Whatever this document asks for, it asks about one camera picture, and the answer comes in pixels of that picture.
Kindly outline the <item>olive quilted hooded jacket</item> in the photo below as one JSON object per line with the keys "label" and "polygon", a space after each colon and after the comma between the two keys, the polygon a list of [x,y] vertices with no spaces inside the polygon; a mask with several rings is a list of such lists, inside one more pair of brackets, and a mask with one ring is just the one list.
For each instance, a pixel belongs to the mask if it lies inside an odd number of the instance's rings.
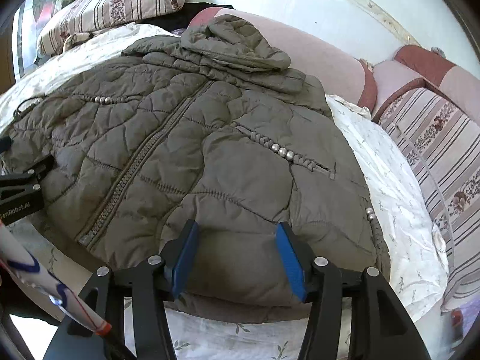
{"label": "olive quilted hooded jacket", "polygon": [[321,82],[244,19],[135,41],[5,134],[5,172],[55,158],[32,224],[87,269],[135,267],[186,221],[199,225],[174,310],[231,323],[305,318],[276,246],[281,222],[337,267],[391,273],[364,173]]}

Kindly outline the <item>white floral bed quilt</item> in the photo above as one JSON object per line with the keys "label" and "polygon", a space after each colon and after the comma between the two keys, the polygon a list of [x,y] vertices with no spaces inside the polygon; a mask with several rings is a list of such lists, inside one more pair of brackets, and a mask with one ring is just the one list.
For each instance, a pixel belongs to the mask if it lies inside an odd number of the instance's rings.
{"label": "white floral bed quilt", "polygon": [[[174,36],[150,25],[128,24],[52,58],[1,95],[1,134],[6,136],[11,122],[75,75],[118,57],[135,41],[156,35]],[[372,202],[368,221],[381,228],[391,258],[386,277],[410,317],[419,320],[442,297],[447,284],[439,228],[425,208],[406,159],[368,112],[336,95],[325,93],[325,98],[364,173]],[[179,359],[293,359],[307,325],[308,314],[262,323],[205,319],[174,310],[174,302],[168,303],[167,318]]]}

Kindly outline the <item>striped floral pillow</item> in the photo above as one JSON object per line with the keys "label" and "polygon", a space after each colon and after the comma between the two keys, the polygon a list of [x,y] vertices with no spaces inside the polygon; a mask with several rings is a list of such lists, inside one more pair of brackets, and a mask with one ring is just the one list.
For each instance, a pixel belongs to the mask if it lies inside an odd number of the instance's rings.
{"label": "striped floral pillow", "polygon": [[58,11],[41,30],[38,55],[60,54],[64,42],[73,34],[168,15],[181,10],[184,4],[185,0],[76,0]]}
{"label": "striped floral pillow", "polygon": [[378,122],[406,157],[445,240],[442,307],[464,306],[479,296],[479,126],[427,88],[391,101]]}

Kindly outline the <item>stained glass window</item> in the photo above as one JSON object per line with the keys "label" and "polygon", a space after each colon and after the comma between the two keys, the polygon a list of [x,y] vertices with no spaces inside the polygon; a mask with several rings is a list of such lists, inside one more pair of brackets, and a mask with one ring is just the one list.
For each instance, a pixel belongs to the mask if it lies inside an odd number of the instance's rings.
{"label": "stained glass window", "polygon": [[24,0],[13,16],[11,55],[15,81],[33,72],[47,59],[37,53],[41,30],[55,13],[57,0]]}

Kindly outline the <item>pink padded headboard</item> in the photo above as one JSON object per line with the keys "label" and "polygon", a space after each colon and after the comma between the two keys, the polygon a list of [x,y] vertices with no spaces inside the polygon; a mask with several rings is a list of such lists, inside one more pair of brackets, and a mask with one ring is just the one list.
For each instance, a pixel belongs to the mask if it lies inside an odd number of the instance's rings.
{"label": "pink padded headboard", "polygon": [[479,79],[455,63],[420,46],[407,45],[373,68],[337,47],[287,24],[228,8],[201,10],[190,26],[207,24],[218,16],[236,16],[252,23],[268,41],[289,55],[292,68],[315,76],[327,94],[337,94],[379,118],[393,100],[425,87],[452,101],[479,122]]}

